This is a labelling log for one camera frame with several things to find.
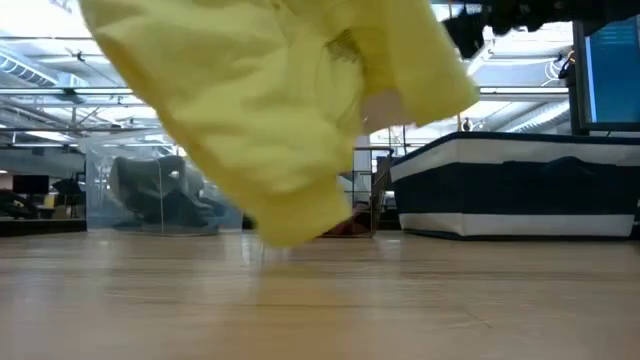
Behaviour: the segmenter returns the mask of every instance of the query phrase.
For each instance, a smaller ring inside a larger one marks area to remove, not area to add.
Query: dark equipment
[[[37,219],[38,208],[15,192],[0,189],[0,214],[14,219]]]
[[[13,192],[26,195],[46,195],[49,193],[49,176],[14,175]]]
[[[78,214],[78,206],[84,206],[87,202],[86,193],[82,191],[76,177],[63,179],[51,185],[58,195],[56,195],[54,206],[71,207],[71,218],[78,218],[84,214]]]
[[[186,166],[179,156],[139,161],[118,157],[108,183],[115,197],[130,210],[135,220],[123,227],[161,225],[172,228],[217,230],[215,217],[225,207],[200,198],[202,176]]]
[[[470,0],[459,4],[479,4],[482,10],[469,13],[466,8],[443,22],[463,58],[471,58],[484,45],[482,31],[491,26],[496,35],[526,27],[534,32],[547,23],[580,21],[585,36],[605,25],[640,14],[636,0]]]

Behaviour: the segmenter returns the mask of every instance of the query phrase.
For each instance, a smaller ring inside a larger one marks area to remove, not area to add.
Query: yellow fabric
[[[351,214],[367,95],[423,125],[476,100],[424,0],[83,0],[87,24],[168,133],[272,245]]]

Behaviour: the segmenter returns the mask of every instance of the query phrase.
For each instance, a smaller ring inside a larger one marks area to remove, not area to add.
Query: blue screen
[[[640,122],[639,44],[635,17],[609,24],[587,38],[592,122]]]

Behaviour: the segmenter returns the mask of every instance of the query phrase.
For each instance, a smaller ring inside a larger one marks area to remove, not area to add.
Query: wooden floor
[[[637,360],[636,246],[0,239],[0,359]]]

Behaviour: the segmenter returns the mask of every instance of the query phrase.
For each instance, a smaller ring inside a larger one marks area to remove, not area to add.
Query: ceiling
[[[77,0],[0,0],[0,4],[0,64],[4,57],[13,61],[5,61],[5,64],[19,63],[33,71],[33,74],[16,74],[10,71],[11,67],[0,67],[0,88],[33,90],[34,74],[56,87],[126,87],[91,38]],[[440,20],[449,16],[448,5],[432,7]],[[455,14],[461,9],[461,5],[455,5],[452,12]],[[561,65],[555,60],[569,52],[571,24],[546,25],[536,33],[512,31],[502,38],[495,38],[487,28],[485,40],[484,50],[467,61],[466,66],[469,75],[479,87],[485,88],[486,93],[483,93],[483,101],[467,109],[461,117],[468,118],[474,130],[550,132],[560,128],[556,123],[553,127],[538,126],[541,125],[538,124],[540,116],[529,116],[533,120],[523,119],[528,113],[545,110],[545,106],[550,109],[566,106],[566,95],[562,91],[553,96],[547,96],[545,92],[562,86],[555,80]],[[500,95],[503,87],[529,90],[519,96],[512,96],[508,91],[508,94]],[[135,96],[121,90],[102,91],[83,95],[81,99],[61,95],[0,95],[0,128],[86,129],[59,131],[59,136],[36,131],[5,132],[0,133],[0,142],[74,143],[79,138],[120,131],[114,128],[160,126],[153,109]],[[510,127],[510,123],[518,123],[520,127]],[[456,128],[456,119],[444,119],[423,129],[412,129],[411,136],[420,139],[421,143],[428,142]]]

